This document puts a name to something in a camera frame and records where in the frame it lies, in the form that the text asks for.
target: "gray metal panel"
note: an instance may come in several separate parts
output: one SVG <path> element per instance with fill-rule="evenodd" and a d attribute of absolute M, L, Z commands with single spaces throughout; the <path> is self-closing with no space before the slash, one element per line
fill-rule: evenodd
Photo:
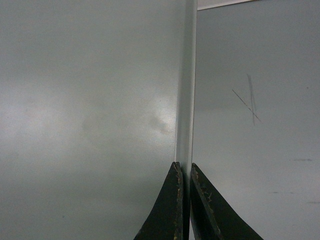
<path fill-rule="evenodd" d="M 134 238 L 175 159 L 186 3 L 0 2 L 2 240 Z"/>
<path fill-rule="evenodd" d="M 193 162 L 264 239 L 320 236 L 320 1 L 198 12 Z M 251 76 L 256 115 L 252 108 Z"/>

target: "worn black coating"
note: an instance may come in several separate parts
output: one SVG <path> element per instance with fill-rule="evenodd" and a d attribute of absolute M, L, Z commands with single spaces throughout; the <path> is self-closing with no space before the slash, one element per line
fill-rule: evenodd
<path fill-rule="evenodd" d="M 191 168 L 190 197 L 196 240 L 263 240 L 239 217 L 195 163 Z"/>
<path fill-rule="evenodd" d="M 134 240 L 182 240 L 183 199 L 183 174 L 180 163 L 173 162 L 154 206 Z"/>

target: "gray wall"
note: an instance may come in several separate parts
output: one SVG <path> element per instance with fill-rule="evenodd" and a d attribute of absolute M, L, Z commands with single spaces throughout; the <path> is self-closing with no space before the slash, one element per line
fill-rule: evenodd
<path fill-rule="evenodd" d="M 193 2 L 0 1 L 1 240 L 135 237 L 175 159 Z"/>
<path fill-rule="evenodd" d="M 193 162 L 266 240 L 320 236 L 320 1 L 197 16 Z M 251 77 L 253 98 L 248 75 Z"/>

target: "white ceiling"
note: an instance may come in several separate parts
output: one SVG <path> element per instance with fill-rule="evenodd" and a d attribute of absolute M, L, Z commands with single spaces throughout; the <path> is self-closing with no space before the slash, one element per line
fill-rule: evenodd
<path fill-rule="evenodd" d="M 252 0 L 198 0 L 198 10 L 211 9 L 230 4 L 249 2 Z"/>

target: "vertical metal strip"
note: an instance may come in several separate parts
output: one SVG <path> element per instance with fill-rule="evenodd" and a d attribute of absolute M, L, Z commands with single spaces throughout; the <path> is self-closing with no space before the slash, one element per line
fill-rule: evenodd
<path fill-rule="evenodd" d="M 180 162 L 184 178 L 183 235 L 189 237 L 190 171 L 192 164 L 197 0 L 186 0 L 181 75 L 178 84 L 175 161 Z"/>

